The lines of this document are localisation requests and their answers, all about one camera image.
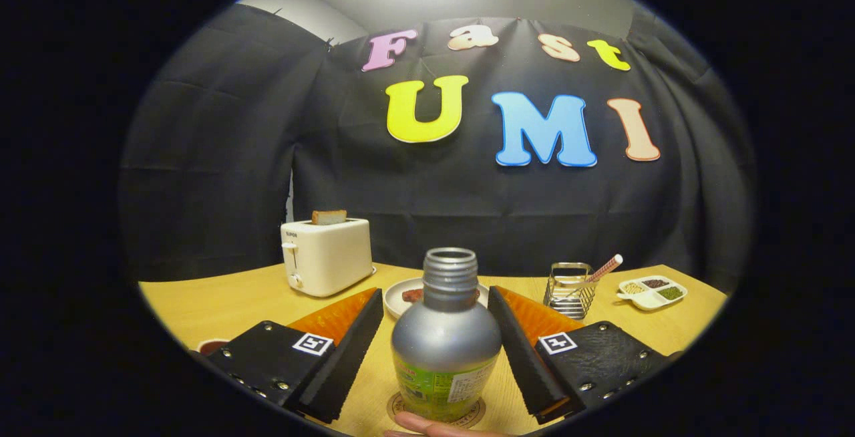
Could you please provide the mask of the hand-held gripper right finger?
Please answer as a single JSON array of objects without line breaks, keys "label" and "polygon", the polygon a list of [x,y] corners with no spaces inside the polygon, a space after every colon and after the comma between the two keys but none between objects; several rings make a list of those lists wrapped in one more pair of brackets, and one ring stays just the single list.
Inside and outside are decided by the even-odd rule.
[{"label": "hand-held gripper right finger", "polygon": [[528,413],[539,424],[592,412],[626,394],[680,352],[663,355],[610,321],[584,325],[505,287],[489,288]]}]

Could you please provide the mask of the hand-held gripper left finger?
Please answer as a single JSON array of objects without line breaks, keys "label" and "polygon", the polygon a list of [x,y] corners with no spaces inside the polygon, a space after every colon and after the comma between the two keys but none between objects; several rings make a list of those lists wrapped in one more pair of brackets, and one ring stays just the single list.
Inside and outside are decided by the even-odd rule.
[{"label": "hand-held gripper left finger", "polygon": [[286,325],[263,319],[190,355],[260,400],[330,424],[340,417],[383,315],[381,289],[372,287]]}]

